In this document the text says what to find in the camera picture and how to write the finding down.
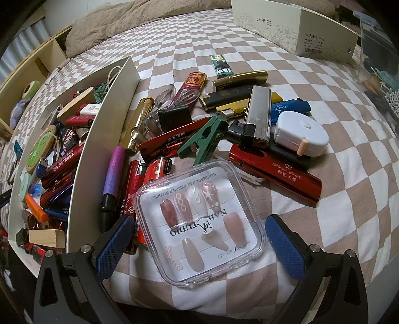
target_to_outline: white cardboard box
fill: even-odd
[[[120,59],[92,73],[49,103],[29,136],[18,165],[17,175],[21,174],[25,168],[30,150],[41,134],[41,126],[51,111],[61,103],[66,105],[71,100],[74,91],[103,83],[115,66],[121,66],[122,69],[112,83],[91,125],[77,167],[69,206],[67,253],[76,252],[84,244],[93,244],[100,236],[99,206],[108,164],[114,148],[118,145],[126,114],[140,81],[131,57]],[[20,177],[15,176],[8,216],[8,239],[21,261],[37,277],[40,266],[15,242],[17,232],[24,225],[21,217],[24,207],[18,197],[20,185]]]
[[[317,12],[269,0],[231,0],[234,23],[291,54],[349,63],[358,36]]]

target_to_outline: wooden coaster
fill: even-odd
[[[57,128],[54,125],[50,125],[46,130],[39,136],[32,151],[29,154],[28,162],[26,163],[27,173],[32,174],[40,162],[40,159],[47,156],[50,149],[53,147],[54,137],[50,134],[56,134]]]
[[[65,121],[74,115],[77,110],[84,103],[96,103],[94,99],[94,87],[90,87],[83,91],[79,96],[72,99],[65,107],[58,113],[57,119],[65,125]]]

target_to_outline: wall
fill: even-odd
[[[118,4],[128,0],[47,0],[45,22],[51,35],[72,24],[88,12],[104,4]]]

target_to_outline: blue rubber grip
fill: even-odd
[[[305,276],[305,261],[301,253],[272,216],[266,219],[265,230],[290,278],[301,282]]]
[[[126,217],[125,221],[97,258],[97,276],[100,281],[111,277],[123,251],[132,239],[133,232],[134,218]]]

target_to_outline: bed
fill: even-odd
[[[307,244],[316,243],[332,253],[354,250],[366,285],[372,283],[399,251],[398,140],[356,84],[354,65],[289,54],[237,27],[231,9],[148,23],[72,58],[41,87],[40,95],[18,124],[12,142],[15,138],[23,147],[46,104],[111,62],[130,55],[140,74],[128,122],[141,98],[156,97],[170,83],[179,88],[190,72],[199,70],[214,80],[216,74],[209,58],[214,54],[224,55],[235,73],[267,70],[272,91],[284,100],[297,97],[307,100],[312,117],[330,137],[327,150],[312,159],[309,169],[323,183],[321,199],[315,208],[268,181],[261,186],[244,183],[261,219],[277,213]],[[211,91],[208,81],[203,93]],[[193,115],[206,113],[197,105]],[[225,157],[230,146],[221,141],[219,155]],[[2,157],[3,183],[14,159],[12,147],[6,148]],[[175,158],[176,170],[191,166],[192,161]],[[326,284],[321,285],[307,320],[315,315]],[[281,310],[295,285],[271,245],[254,262],[194,289],[164,282],[150,254],[139,249],[136,255],[125,254],[121,258],[110,279],[110,293],[115,301],[125,304],[192,309],[267,322]]]

